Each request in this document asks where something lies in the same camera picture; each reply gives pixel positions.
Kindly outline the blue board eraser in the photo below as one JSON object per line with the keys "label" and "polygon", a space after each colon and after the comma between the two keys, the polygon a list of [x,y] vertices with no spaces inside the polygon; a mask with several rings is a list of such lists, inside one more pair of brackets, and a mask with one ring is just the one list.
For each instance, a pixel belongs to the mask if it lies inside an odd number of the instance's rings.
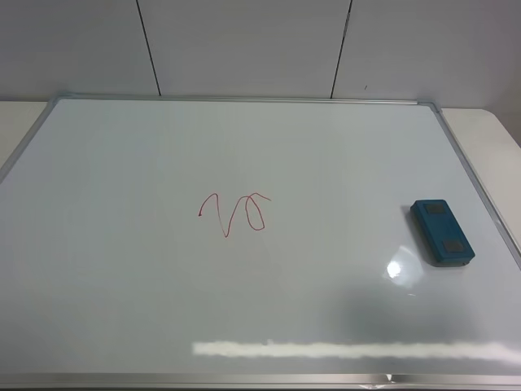
{"label": "blue board eraser", "polygon": [[468,265],[475,252],[445,200],[416,200],[410,207],[437,267]]}

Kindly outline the white aluminium-framed whiteboard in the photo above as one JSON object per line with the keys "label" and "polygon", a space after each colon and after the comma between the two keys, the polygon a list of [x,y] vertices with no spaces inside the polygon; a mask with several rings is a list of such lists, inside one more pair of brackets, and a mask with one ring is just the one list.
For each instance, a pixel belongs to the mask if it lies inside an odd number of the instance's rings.
{"label": "white aluminium-framed whiteboard", "polygon": [[59,96],[1,169],[1,387],[517,390],[520,248],[431,102]]}

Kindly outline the red marker scribble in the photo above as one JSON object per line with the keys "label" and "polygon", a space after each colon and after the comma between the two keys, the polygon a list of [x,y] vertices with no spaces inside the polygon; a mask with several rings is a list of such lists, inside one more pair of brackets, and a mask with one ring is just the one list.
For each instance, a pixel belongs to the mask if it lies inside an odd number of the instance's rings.
{"label": "red marker scribble", "polygon": [[260,201],[268,201],[271,199],[258,192],[253,192],[249,195],[240,196],[234,204],[228,219],[225,221],[221,216],[221,202],[220,195],[216,192],[210,194],[200,205],[197,213],[198,217],[202,217],[205,213],[206,208],[213,204],[215,206],[215,213],[217,215],[217,221],[219,228],[224,238],[228,238],[231,234],[234,226],[234,220],[239,209],[242,209],[245,215],[247,225],[253,231],[263,231],[266,228],[264,215],[261,211]]}

